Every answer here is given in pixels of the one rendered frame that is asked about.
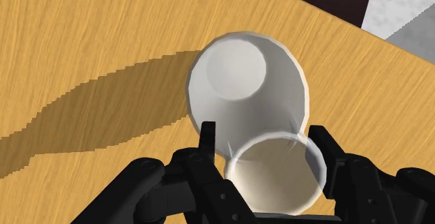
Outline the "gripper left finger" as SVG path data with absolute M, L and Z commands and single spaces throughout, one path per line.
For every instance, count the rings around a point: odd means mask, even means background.
M 168 165 L 155 158 L 129 163 L 71 224 L 259 224 L 230 180 L 214 165 L 215 123 L 201 125 L 197 147 L 179 149 Z

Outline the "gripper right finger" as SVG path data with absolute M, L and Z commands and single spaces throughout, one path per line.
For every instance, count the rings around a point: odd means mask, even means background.
M 311 125 L 309 139 L 326 162 L 323 194 L 348 224 L 435 224 L 435 175 L 405 167 L 392 176 L 370 159 L 350 154 L 324 126 Z

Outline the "white mug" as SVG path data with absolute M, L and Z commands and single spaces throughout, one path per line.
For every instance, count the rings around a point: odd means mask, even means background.
M 327 168 L 305 134 L 305 74 L 283 44 L 250 31 L 214 39 L 195 59 L 186 94 L 194 127 L 215 123 L 224 177 L 251 210 L 298 215 L 317 201 Z

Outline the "wooden table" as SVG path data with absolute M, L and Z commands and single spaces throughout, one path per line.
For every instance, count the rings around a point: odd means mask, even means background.
M 435 65 L 304 1 L 0 0 L 0 224 L 70 224 L 130 161 L 196 146 L 188 68 L 243 30 L 289 48 L 345 151 L 435 174 Z

